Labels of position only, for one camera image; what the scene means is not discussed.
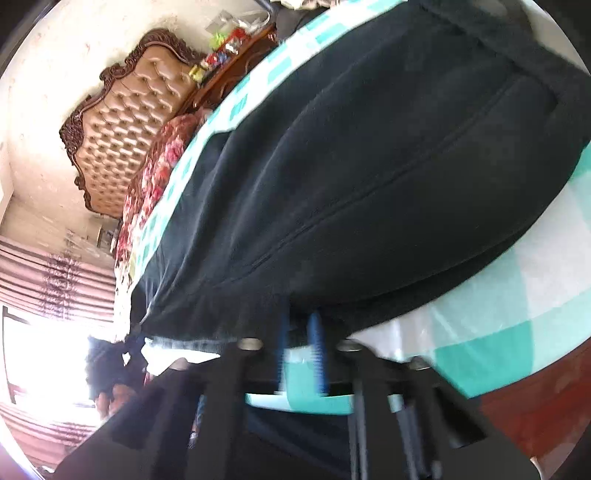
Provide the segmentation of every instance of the curtain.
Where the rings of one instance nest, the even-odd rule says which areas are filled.
[[[7,403],[0,403],[0,416],[36,468],[54,469],[96,430],[93,425],[44,420]]]
[[[0,303],[60,320],[113,322],[115,275],[0,236]]]

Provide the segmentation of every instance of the black blanket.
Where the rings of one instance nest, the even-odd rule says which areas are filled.
[[[591,80],[519,28],[462,0],[403,3],[209,140],[132,315],[217,351],[281,316],[350,333],[408,312],[535,222],[590,115]]]

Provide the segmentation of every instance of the person's hair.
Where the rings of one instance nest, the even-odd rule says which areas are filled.
[[[105,392],[112,400],[113,386],[127,385],[139,391],[144,385],[148,362],[141,353],[145,339],[128,336],[124,342],[110,343],[89,337],[89,350],[86,357],[86,382],[90,389],[90,399],[96,400]],[[129,353],[131,359],[125,365],[123,355]]]

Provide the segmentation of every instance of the floral bedding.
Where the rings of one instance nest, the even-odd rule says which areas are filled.
[[[200,109],[197,113],[177,116],[166,123],[154,138],[144,167],[131,181],[125,198],[116,252],[118,265],[129,262],[136,233],[141,231],[162,198],[173,168],[209,113]]]

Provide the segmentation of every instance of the ornate wooden headboard frame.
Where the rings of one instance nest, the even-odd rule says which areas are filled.
[[[155,28],[150,30],[142,37],[138,45],[125,59],[125,64],[121,65],[116,63],[102,71],[99,78],[102,82],[104,82],[104,85],[100,93],[94,96],[89,95],[86,97],[86,99],[80,105],[78,105],[78,107],[76,107],[76,109],[60,128],[60,137],[66,146],[66,152],[70,162],[76,167],[76,170],[78,171],[78,175],[74,180],[74,184],[79,190],[84,191],[86,208],[91,212],[101,213],[95,211],[92,208],[90,203],[90,193],[86,188],[84,173],[76,162],[76,153],[82,146],[85,135],[84,129],[82,127],[82,115],[89,108],[93,107],[105,98],[113,86],[115,80],[122,79],[130,74],[130,72],[133,72],[146,49],[153,45],[169,48],[179,58],[179,60],[189,66],[199,63],[205,57],[204,53],[193,50],[187,46],[183,40],[179,39],[165,28]]]

